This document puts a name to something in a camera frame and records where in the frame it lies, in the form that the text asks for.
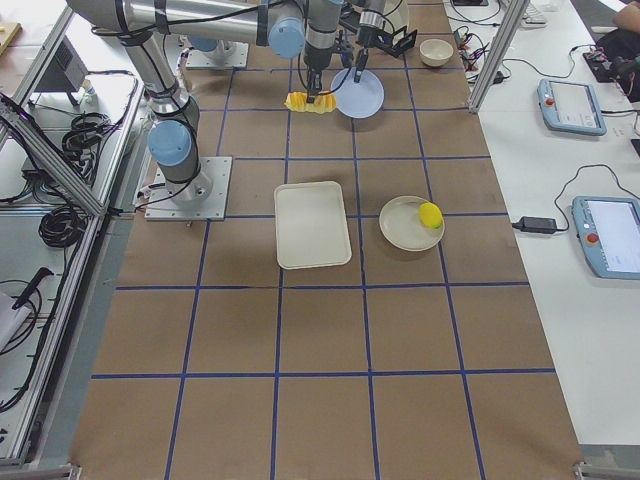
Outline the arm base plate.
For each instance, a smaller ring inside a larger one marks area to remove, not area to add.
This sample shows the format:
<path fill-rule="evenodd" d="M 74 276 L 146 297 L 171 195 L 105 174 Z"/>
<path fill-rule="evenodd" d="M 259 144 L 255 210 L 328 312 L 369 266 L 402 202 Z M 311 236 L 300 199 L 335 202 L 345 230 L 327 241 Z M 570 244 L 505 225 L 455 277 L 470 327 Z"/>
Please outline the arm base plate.
<path fill-rule="evenodd" d="M 162 183 L 144 200 L 144 217 L 149 221 L 223 221 L 226 214 L 232 171 L 230 156 L 200 157 L 200 172 L 189 185 L 165 180 L 160 167 L 155 183 Z"/>

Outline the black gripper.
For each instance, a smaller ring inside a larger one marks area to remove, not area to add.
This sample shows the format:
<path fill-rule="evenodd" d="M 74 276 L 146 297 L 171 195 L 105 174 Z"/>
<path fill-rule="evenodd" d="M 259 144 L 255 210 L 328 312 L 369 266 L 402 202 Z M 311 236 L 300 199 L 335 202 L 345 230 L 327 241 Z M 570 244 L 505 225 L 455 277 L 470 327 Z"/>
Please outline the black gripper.
<path fill-rule="evenodd" d="M 306 79 L 304 87 L 308 104 L 314 104 L 321 97 L 322 74 L 329 66 L 333 55 L 333 37 L 308 37 L 305 41 L 304 62 Z"/>
<path fill-rule="evenodd" d="M 369 50 L 371 48 L 377 48 L 379 46 L 379 40 L 382 30 L 377 27 L 364 25 L 360 26 L 356 43 L 360 46 L 360 50 L 356 56 L 356 70 L 354 73 L 354 82 L 359 83 L 361 81 L 363 72 L 369 58 Z"/>

